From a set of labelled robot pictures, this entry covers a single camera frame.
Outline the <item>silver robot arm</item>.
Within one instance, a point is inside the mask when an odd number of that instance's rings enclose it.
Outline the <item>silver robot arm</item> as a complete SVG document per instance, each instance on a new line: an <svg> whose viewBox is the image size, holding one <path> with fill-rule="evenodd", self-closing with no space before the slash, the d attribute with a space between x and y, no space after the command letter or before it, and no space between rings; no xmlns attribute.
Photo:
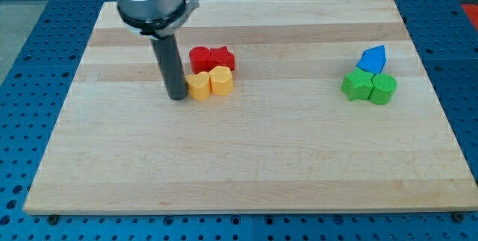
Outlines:
<svg viewBox="0 0 478 241"><path fill-rule="evenodd" d="M199 0L116 0L123 22L136 34L151 38L173 35L183 26Z"/></svg>

